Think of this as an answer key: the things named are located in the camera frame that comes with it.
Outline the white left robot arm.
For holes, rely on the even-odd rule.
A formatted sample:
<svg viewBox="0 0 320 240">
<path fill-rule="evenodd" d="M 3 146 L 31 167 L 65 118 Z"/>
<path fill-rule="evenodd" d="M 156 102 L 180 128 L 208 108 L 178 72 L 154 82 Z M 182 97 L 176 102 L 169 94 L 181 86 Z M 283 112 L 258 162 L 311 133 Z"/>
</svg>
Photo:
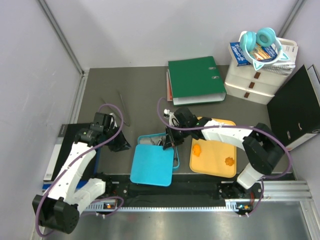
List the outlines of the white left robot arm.
<svg viewBox="0 0 320 240">
<path fill-rule="evenodd" d="M 117 124 L 113 113 L 96 112 L 93 122 L 76 133 L 66 161 L 53 183 L 32 201 L 39 236 L 45 237 L 40 227 L 72 233 L 89 205 L 98 198 L 115 197 L 112 179 L 104 173 L 95 173 L 84 186 L 77 186 L 101 147 L 107 146 L 112 152 L 130 149 L 122 127 L 122 124 Z"/>
</svg>

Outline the blue tin lid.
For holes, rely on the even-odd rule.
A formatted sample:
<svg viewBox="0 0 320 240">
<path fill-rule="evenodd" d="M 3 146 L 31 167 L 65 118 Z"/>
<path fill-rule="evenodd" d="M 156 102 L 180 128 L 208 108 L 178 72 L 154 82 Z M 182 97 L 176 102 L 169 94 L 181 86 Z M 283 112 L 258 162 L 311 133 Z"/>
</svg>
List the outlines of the blue tin lid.
<svg viewBox="0 0 320 240">
<path fill-rule="evenodd" d="M 172 183 L 174 149 L 138 144 L 132 161 L 130 181 L 140 185 L 168 187 Z"/>
</svg>

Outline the metal serving tongs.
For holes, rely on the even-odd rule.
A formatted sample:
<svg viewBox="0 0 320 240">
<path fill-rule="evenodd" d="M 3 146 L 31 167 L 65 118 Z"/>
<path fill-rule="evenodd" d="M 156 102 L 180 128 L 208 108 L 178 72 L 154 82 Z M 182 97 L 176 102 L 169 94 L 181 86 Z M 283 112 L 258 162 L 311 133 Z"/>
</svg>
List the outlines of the metal serving tongs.
<svg viewBox="0 0 320 240">
<path fill-rule="evenodd" d="M 116 89 L 115 92 L 118 95 L 118 98 L 119 98 L 119 100 L 121 102 L 121 107 L 122 107 L 121 112 L 122 112 L 122 115 L 123 115 L 123 123 L 124 123 L 125 126 L 130 127 L 131 126 L 130 117 L 129 117 L 129 114 L 128 114 L 128 111 L 127 111 L 127 108 L 126 108 L 126 105 L 125 105 L 125 102 L 124 102 L 124 99 L 123 99 L 123 96 L 122 96 L 121 92 L 118 89 Z M 107 108 L 117 118 L 120 118 L 118 112 L 116 111 L 116 109 L 114 107 L 108 105 Z"/>
</svg>

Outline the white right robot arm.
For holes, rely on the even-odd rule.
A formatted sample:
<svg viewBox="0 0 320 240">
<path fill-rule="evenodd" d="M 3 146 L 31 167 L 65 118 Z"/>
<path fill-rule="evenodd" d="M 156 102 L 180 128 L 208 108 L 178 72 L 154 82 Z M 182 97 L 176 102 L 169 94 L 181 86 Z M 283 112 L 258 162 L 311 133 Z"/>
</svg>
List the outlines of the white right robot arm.
<svg viewBox="0 0 320 240">
<path fill-rule="evenodd" d="M 195 140 L 229 144 L 246 153 L 249 163 L 233 185 L 233 192 L 239 198 L 245 198 L 257 181 L 270 175 L 285 154 L 280 141 L 264 123 L 239 127 L 197 117 L 187 107 L 174 112 L 165 109 L 163 116 L 168 119 L 165 148 L 181 145 L 190 136 Z"/>
</svg>

